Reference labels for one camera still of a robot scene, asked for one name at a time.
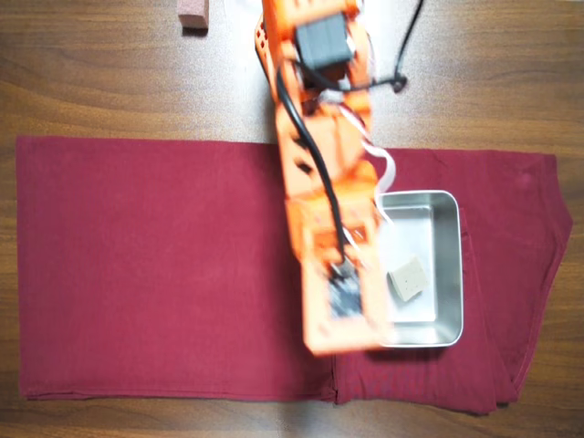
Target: small cube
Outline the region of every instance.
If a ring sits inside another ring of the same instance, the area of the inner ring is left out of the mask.
[[[182,27],[191,29],[209,27],[209,0],[178,0],[176,9]]]
[[[403,301],[410,301],[428,287],[428,278],[417,256],[390,271],[390,277],[395,291]]]

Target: white cable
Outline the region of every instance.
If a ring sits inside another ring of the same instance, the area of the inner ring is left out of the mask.
[[[340,113],[355,126],[363,136],[363,149],[367,151],[367,153],[373,155],[374,157],[384,158],[385,159],[385,172],[381,176],[380,180],[378,181],[377,185],[375,186],[375,205],[377,206],[377,210],[380,212],[381,217],[385,222],[388,223],[391,228],[395,225],[390,217],[383,211],[383,205],[381,203],[381,196],[389,190],[393,182],[395,181],[395,161],[391,157],[391,155],[383,148],[378,148],[371,144],[371,136],[365,129],[365,126],[361,123],[359,118],[355,116],[355,114],[347,108],[345,105],[339,105]]]

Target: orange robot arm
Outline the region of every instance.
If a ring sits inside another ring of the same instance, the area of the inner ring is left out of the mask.
[[[390,329],[377,247],[378,178],[370,163],[361,159],[362,132],[339,109],[341,103],[370,131],[369,92],[345,93],[342,102],[326,103],[318,98],[321,89],[311,87],[290,62],[297,59],[298,30],[335,16],[342,18],[352,42],[351,59],[321,71],[346,77],[351,85],[369,83],[369,36],[355,21],[358,13],[356,0],[264,0],[264,15],[255,28],[255,47],[276,103],[290,241],[302,271],[304,341],[315,354],[378,348]],[[278,81],[293,108],[282,101]],[[303,144],[290,111],[302,119],[322,162]],[[323,184],[323,165],[332,197]],[[331,212],[336,200],[342,232]],[[343,265],[351,266],[351,272],[339,275]]]

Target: black cable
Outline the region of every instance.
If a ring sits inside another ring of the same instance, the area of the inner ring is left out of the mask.
[[[346,255],[345,255],[345,235],[343,231],[343,223],[340,218],[340,208],[339,208],[339,200],[337,199],[337,195],[332,187],[332,181],[330,180],[329,171],[327,170],[327,164],[325,160],[322,158],[322,154],[318,149],[318,146],[310,132],[308,131],[307,125],[302,120],[302,117],[298,113],[296,107],[294,106],[294,102],[290,98],[288,94],[288,90],[286,88],[286,84],[284,83],[284,79],[282,78],[282,69],[279,68],[276,74],[276,88],[277,88],[277,95],[279,99],[282,101],[288,116],[294,123],[300,138],[308,148],[310,152],[310,156],[312,160],[317,166],[318,174],[320,175],[320,179],[322,180],[322,185],[325,187],[325,191],[327,193],[328,201],[330,202],[330,210],[332,212],[332,218],[335,223],[335,229],[337,231],[337,241],[339,243],[339,251],[341,257],[341,264],[345,262]]]
[[[293,63],[295,66],[302,68],[303,72],[312,79],[317,85],[324,89],[331,89],[335,91],[341,91],[343,93],[350,93],[354,91],[362,91],[364,89],[370,89],[373,87],[378,87],[381,85],[391,85],[393,91],[395,93],[401,92],[406,84],[407,78],[402,75],[402,61],[403,55],[405,53],[405,49],[410,42],[410,37],[412,35],[413,28],[418,21],[418,17],[422,11],[424,0],[419,0],[416,10],[410,20],[410,24],[408,25],[408,30],[406,31],[405,37],[401,42],[400,52],[395,61],[395,69],[393,71],[393,76],[389,76],[387,78],[382,78],[380,80],[373,80],[368,84],[356,85],[356,86],[349,86],[349,87],[342,87],[338,82],[334,82],[326,78],[325,76],[321,75],[316,70],[309,68],[306,64],[302,61],[297,59],[288,59],[289,62]],[[341,264],[344,265],[346,262],[346,254],[345,254],[345,235],[343,230],[343,223],[340,217],[340,208],[339,208],[339,200],[337,199],[337,195],[332,186],[332,181],[330,180],[329,171],[327,170],[327,164],[325,163],[324,159],[322,158],[322,154],[318,149],[318,145],[312,138],[312,135],[308,131],[308,128],[302,117],[298,113],[296,107],[294,106],[294,102],[290,98],[290,95],[287,91],[286,84],[284,83],[284,79],[282,78],[282,71],[281,66],[278,68],[276,74],[276,89],[277,95],[279,99],[282,101],[284,108],[288,114],[288,117],[292,120],[292,123],[296,127],[298,131],[298,135],[302,140],[303,145],[308,148],[312,160],[317,166],[318,174],[320,175],[320,179],[322,180],[322,184],[325,188],[325,192],[328,197],[328,201],[330,202],[330,210],[332,212],[333,221],[335,223],[335,229],[337,232],[337,241],[339,244],[339,251],[341,256]]]

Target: red cloth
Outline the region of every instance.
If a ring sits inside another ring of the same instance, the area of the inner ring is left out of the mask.
[[[277,147],[20,138],[21,392],[471,412],[516,400],[571,228],[555,158],[392,155],[393,190],[445,189],[461,206],[464,334],[449,349],[315,359]]]

